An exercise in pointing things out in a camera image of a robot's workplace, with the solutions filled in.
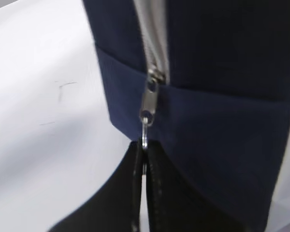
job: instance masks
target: scuff mark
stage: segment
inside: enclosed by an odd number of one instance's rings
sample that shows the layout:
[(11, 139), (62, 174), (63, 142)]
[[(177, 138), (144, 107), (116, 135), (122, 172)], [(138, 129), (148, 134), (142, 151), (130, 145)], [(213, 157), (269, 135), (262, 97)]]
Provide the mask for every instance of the scuff mark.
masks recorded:
[(55, 122), (47, 122), (47, 123), (40, 124), (40, 126), (45, 126), (45, 125), (53, 124), (53, 123), (55, 123)]
[(70, 84), (76, 84), (77, 82), (68, 82), (68, 83), (65, 83), (61, 86), (59, 86), (59, 97), (58, 97), (58, 102), (60, 103), (61, 100), (62, 100), (62, 87), (64, 86), (67, 86), (67, 85), (70, 85)]

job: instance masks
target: zipper pull tab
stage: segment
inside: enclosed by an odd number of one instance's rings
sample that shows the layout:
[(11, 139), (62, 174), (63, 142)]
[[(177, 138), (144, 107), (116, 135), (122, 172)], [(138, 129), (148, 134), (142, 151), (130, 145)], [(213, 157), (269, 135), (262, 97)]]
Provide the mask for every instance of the zipper pull tab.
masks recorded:
[(144, 129), (150, 127), (154, 122), (154, 117), (157, 108), (159, 83), (164, 81), (163, 75), (159, 72), (156, 66), (152, 66), (148, 70), (148, 78), (145, 84), (143, 93), (142, 107), (140, 110), (140, 119)]

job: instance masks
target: metal ring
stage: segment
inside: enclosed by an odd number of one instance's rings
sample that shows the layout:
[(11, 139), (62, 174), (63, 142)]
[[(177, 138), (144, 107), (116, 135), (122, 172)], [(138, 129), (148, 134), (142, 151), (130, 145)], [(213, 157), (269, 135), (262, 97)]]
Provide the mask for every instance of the metal ring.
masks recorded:
[(144, 117), (142, 120), (143, 123), (143, 129), (142, 129), (142, 148), (144, 151), (147, 150), (148, 147), (148, 132), (147, 132), (147, 128), (148, 128), (148, 118)]

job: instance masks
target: white surface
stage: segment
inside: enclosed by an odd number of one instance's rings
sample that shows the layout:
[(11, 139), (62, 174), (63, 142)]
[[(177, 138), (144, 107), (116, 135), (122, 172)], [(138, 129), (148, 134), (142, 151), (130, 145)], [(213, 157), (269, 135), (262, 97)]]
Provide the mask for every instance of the white surface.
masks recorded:
[(275, 187), (266, 232), (290, 232), (290, 134)]
[(0, 232), (45, 232), (107, 180), (128, 144), (108, 119), (81, 0), (1, 8)]

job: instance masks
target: navy blue fabric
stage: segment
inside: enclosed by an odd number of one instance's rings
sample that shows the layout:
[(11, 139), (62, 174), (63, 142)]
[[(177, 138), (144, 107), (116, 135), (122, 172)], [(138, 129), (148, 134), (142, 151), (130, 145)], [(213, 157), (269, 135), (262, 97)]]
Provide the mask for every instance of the navy blue fabric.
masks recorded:
[(132, 0), (83, 0), (95, 42), (121, 62), (146, 70)]
[[(97, 47), (112, 123), (130, 139), (146, 74)], [(265, 229), (290, 128), (290, 102), (161, 86), (150, 138), (194, 188), (254, 232)]]
[(171, 84), (290, 100), (290, 0), (168, 0)]

